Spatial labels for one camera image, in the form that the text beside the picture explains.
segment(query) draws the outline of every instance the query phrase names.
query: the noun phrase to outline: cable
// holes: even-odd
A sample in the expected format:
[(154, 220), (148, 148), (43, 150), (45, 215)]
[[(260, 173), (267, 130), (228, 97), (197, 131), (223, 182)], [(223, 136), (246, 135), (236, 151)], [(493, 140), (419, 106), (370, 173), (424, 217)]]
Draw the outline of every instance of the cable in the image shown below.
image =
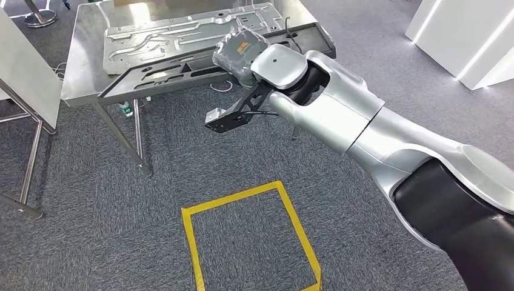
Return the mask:
[(275, 112), (269, 112), (269, 111), (245, 111), (241, 112), (241, 114), (254, 114), (254, 115), (275, 115), (278, 116)]
[(287, 36), (293, 41), (294, 44), (296, 44), (296, 47), (300, 51), (300, 53), (303, 55), (304, 52), (302, 51), (302, 48), (296, 43), (295, 38), (291, 35), (291, 32), (289, 31), (289, 28), (287, 27), (287, 21), (289, 20), (289, 16), (285, 18), (285, 32), (287, 33)]
[(64, 73), (66, 71), (66, 68), (61, 68), (62, 65), (67, 65), (66, 62), (62, 62), (60, 64), (57, 65), (57, 67), (55, 68), (52, 68), (53, 72), (57, 75), (57, 78), (59, 78), (59, 80), (63, 80), (64, 79)]
[(212, 87), (212, 84), (210, 84), (210, 85), (209, 85), (209, 87), (210, 87), (212, 90), (216, 91), (216, 92), (222, 92), (222, 93), (224, 93), (224, 92), (228, 92), (228, 91), (230, 91), (230, 90), (232, 89), (232, 87), (234, 87), (234, 84), (232, 84), (232, 82), (227, 81), (227, 83), (229, 83), (229, 84), (230, 84), (230, 88), (225, 89), (225, 90), (216, 89), (216, 88)]

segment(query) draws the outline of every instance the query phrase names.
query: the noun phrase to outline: metal stand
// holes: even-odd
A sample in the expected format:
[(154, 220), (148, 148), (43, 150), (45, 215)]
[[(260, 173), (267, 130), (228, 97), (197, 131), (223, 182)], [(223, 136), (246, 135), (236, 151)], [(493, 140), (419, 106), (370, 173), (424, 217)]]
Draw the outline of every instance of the metal stand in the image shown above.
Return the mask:
[(34, 140), (32, 141), (32, 148), (30, 149), (30, 156), (28, 157), (28, 165), (27, 170), (25, 171), (25, 178), (23, 180), (23, 186), (21, 189), (21, 194), (19, 196), (19, 200), (15, 200), (9, 196), (0, 193), (0, 203), (7, 204), (11, 207), (18, 209), (18, 211), (25, 213), (28, 216), (32, 216), (34, 218), (41, 218), (43, 213), (40, 210), (36, 210), (27, 205), (28, 192), (30, 190), (30, 183), (32, 182), (32, 173), (34, 172), (34, 166), (36, 164), (36, 157), (38, 155), (38, 147), (39, 147), (39, 139), (41, 137), (41, 132), (45, 129), (49, 134), (54, 134), (55, 129), (48, 124), (44, 119), (40, 118), (35, 112), (21, 97), (14, 92), (14, 90), (9, 87), (2, 79), (0, 79), (0, 90), (3, 90), (11, 100), (16, 103), (20, 108), (25, 111), (25, 113), (15, 114), (12, 116), (7, 116), (0, 118), (0, 123), (8, 122), (12, 120), (17, 120), (26, 117), (32, 117), (37, 123), (38, 126), (36, 128), (36, 133), (34, 134)]
[(25, 0), (31, 14), (25, 17), (25, 25), (32, 28), (45, 27), (57, 20), (57, 15), (52, 10), (39, 10), (32, 0)]
[(143, 173), (147, 176), (152, 175), (152, 171), (148, 167), (148, 165), (144, 162), (142, 158), (142, 142), (141, 142), (141, 125), (139, 122), (139, 106), (137, 99), (134, 100), (134, 116), (136, 120), (136, 143), (137, 143), (137, 150), (134, 149), (132, 144), (130, 143), (129, 139), (123, 134), (121, 129), (116, 125), (114, 120), (112, 120), (111, 116), (107, 111), (105, 111), (105, 108), (103, 108), (102, 105), (98, 103), (93, 103), (94, 110), (98, 113), (98, 115), (104, 120), (105, 124), (107, 124), (107, 127), (114, 133), (114, 136), (118, 141), (121, 143), (121, 145), (127, 150), (129, 155), (134, 159), (136, 164), (139, 168), (143, 171)]

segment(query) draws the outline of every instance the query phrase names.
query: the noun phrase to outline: green bottle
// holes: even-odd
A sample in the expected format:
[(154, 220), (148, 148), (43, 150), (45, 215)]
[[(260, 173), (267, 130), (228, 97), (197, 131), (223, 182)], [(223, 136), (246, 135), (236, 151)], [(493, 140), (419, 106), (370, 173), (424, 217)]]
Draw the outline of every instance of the green bottle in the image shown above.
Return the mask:
[(123, 114), (125, 114), (126, 117), (131, 117), (134, 115), (134, 112), (132, 112), (132, 108), (130, 108), (130, 104), (128, 101), (125, 101), (125, 103), (119, 103), (119, 108), (121, 108), (121, 111), (123, 111)]

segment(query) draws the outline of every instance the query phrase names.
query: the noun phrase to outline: yellow tape square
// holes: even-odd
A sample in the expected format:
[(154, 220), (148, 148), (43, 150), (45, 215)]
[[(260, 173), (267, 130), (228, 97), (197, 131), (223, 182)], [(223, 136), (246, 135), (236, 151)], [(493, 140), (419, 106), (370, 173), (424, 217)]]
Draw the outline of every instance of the yellow tape square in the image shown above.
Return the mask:
[(285, 210), (291, 219), (293, 224), (293, 228), (295, 229), (296, 235), (298, 235), (298, 239), (304, 249), (305, 255), (307, 256), (307, 260), (309, 261), (310, 268), (312, 272), (314, 272), (314, 276), (316, 278), (316, 283), (314, 285), (309, 286), (302, 291), (320, 291), (321, 290), (321, 268), (319, 266), (318, 259), (314, 255), (314, 251), (310, 246), (309, 240), (305, 235), (305, 231), (296, 215), (296, 212), (293, 208), (293, 204), (291, 204), (291, 200), (287, 196), (285, 192), (284, 185), (282, 185), (281, 181), (271, 182), (262, 186), (258, 186), (255, 188), (251, 188), (236, 194), (232, 194), (229, 196), (225, 196), (222, 198), (218, 198), (209, 202), (205, 202), (199, 204), (197, 206), (192, 206), (189, 208), (182, 208), (182, 221), (184, 222), (185, 235), (187, 237), (187, 242), (189, 244), (189, 250), (191, 253), (191, 261), (193, 263), (193, 272), (195, 274), (196, 281), (196, 291), (205, 291), (204, 279), (202, 277), (202, 270), (200, 268), (200, 259), (198, 257), (198, 251), (196, 249), (196, 240), (195, 235), (193, 233), (193, 224), (191, 222), (191, 215), (202, 212), (205, 210), (209, 210), (218, 206), (222, 206), (224, 204), (234, 202), (246, 197), (250, 197), (253, 195), (257, 195), (259, 193), (267, 192), (269, 190), (276, 189), (280, 196), (280, 199), (284, 203)]

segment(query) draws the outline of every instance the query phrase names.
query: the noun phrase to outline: stainless steel table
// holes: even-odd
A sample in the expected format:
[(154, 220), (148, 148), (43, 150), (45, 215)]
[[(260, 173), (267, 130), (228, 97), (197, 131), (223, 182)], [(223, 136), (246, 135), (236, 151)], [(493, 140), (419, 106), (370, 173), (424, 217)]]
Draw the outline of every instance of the stainless steel table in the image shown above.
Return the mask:
[(137, 165), (149, 176), (152, 173), (142, 158), (138, 100), (134, 100), (135, 149), (97, 99), (97, 95), (116, 78), (103, 69), (105, 30), (266, 2), (272, 3), (284, 18), (291, 17), (288, 23), (290, 27), (316, 22), (299, 0), (154, 0), (123, 6), (115, 6), (114, 1), (104, 1), (79, 5), (61, 99), (70, 107), (92, 105)]

